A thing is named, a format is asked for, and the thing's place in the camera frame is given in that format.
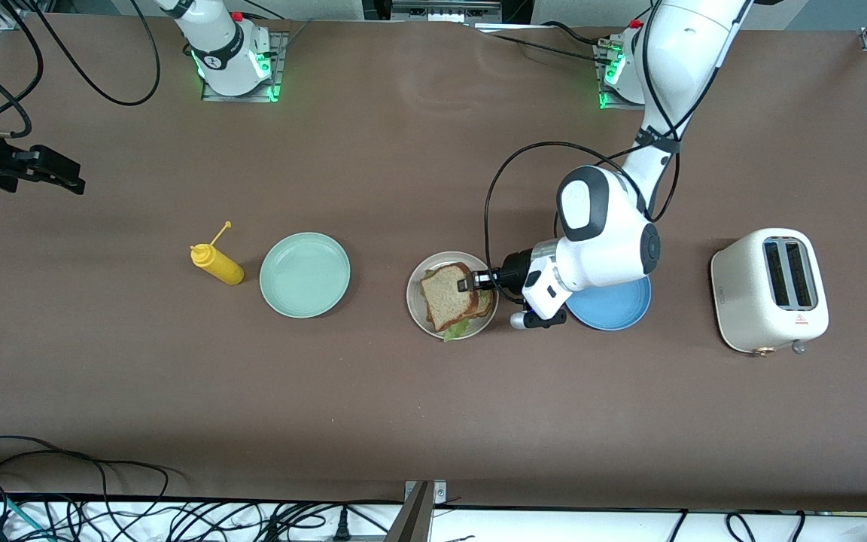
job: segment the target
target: brown table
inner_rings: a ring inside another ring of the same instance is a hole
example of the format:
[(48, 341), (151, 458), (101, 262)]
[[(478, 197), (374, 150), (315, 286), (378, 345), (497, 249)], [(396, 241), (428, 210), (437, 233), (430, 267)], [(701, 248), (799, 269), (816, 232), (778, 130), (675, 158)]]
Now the brown table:
[[(53, 18), (103, 88), (148, 88), (135, 18)], [(622, 150), (640, 113), (598, 110), (587, 62), (451, 23), (314, 22), (280, 103), (201, 103), (178, 28), (152, 25), (159, 92), (124, 108), (33, 24), (46, 72), (23, 143), (81, 162), (87, 192), (0, 193), (0, 433), (179, 467), (173, 495), (396, 498), (437, 477), (467, 504), (867, 509), (867, 53), (853, 34), (739, 35), (689, 128), (641, 323), (522, 333), (505, 305), (443, 344), (407, 315), (406, 278), (437, 251), (482, 254), (503, 159), (541, 140)], [(517, 35), (584, 51), (555, 30)], [(31, 73), (6, 35), (0, 79), (20, 89)], [(510, 167), (496, 260), (551, 236), (558, 182), (587, 162), (545, 148)], [(247, 270), (236, 288), (189, 261), (225, 220), (221, 250)], [(832, 325), (808, 355), (749, 359), (719, 340), (707, 262), (773, 226), (815, 244)], [(354, 274), (336, 309), (291, 320), (257, 271), (304, 230), (335, 237)], [(10, 481), (97, 490), (66, 463)]]

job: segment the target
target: teal plate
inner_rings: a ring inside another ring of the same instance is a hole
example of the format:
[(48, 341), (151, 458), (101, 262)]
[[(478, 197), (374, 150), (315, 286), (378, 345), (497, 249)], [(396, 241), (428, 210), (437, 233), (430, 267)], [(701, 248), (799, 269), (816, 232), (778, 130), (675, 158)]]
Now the teal plate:
[(323, 233), (294, 233), (266, 254), (259, 291), (280, 315), (312, 318), (339, 303), (350, 285), (350, 258)]

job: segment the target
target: yellow mustard bottle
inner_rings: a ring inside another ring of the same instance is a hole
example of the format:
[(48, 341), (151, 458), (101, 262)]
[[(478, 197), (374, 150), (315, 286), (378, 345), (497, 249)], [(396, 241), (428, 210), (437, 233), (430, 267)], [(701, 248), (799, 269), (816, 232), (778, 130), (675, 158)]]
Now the yellow mustard bottle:
[(206, 271), (210, 275), (213, 275), (217, 279), (226, 282), (228, 285), (231, 285), (231, 287), (234, 287), (234, 285), (243, 282), (243, 268), (213, 246), (213, 243), (215, 243), (216, 240), (223, 235), (223, 232), (230, 226), (232, 226), (232, 224), (227, 221), (227, 223), (223, 225), (223, 229), (216, 234), (216, 237), (213, 237), (213, 240), (210, 241), (209, 244), (204, 245), (200, 243), (195, 247), (190, 247), (190, 257), (193, 258), (193, 263), (196, 264), (196, 267), (199, 267), (203, 271)]

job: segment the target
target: plate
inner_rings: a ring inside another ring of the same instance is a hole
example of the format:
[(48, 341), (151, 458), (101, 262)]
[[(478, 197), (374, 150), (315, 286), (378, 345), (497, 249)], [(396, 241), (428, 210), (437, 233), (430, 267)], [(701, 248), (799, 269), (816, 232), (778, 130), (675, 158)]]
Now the plate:
[[(483, 271), (488, 268), (488, 264), (471, 254), (464, 253), (463, 251), (443, 251), (440, 254), (428, 257), (427, 260), (421, 261), (420, 265), (417, 265), (417, 268), (410, 274), (410, 279), (406, 283), (406, 308), (410, 311), (410, 317), (413, 318), (413, 321), (424, 332), (440, 339), (443, 339), (443, 334), (446, 333), (446, 330), (437, 333), (434, 330), (434, 324), (427, 322), (427, 300), (420, 293), (420, 281), (423, 280), (427, 271), (433, 271), (451, 263), (464, 263), (471, 271)], [(491, 311), (488, 312), (487, 316), (471, 318), (470, 323), (467, 324), (467, 332), (464, 332), (464, 335), (459, 336), (458, 339), (467, 339), (469, 336), (475, 336), (491, 323), (493, 316), (497, 312), (497, 292), (492, 291), (491, 293), (493, 294)]]
[(629, 328), (650, 305), (651, 280), (647, 277), (613, 287), (585, 288), (567, 299), (567, 308), (574, 316), (598, 330)]
[(323, 233), (294, 233), (276, 243), (259, 269), (259, 291), (280, 315), (312, 318), (339, 303), (350, 285), (350, 258)]

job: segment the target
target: yellow bottle cap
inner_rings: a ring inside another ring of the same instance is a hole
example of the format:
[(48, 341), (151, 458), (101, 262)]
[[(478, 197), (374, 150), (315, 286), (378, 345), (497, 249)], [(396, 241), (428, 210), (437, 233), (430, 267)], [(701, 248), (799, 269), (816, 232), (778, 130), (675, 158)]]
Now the yellow bottle cap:
[(190, 247), (190, 257), (193, 258), (193, 263), (199, 267), (204, 267), (213, 262), (213, 258), (216, 257), (216, 249), (213, 248), (213, 245), (198, 244), (195, 247)]

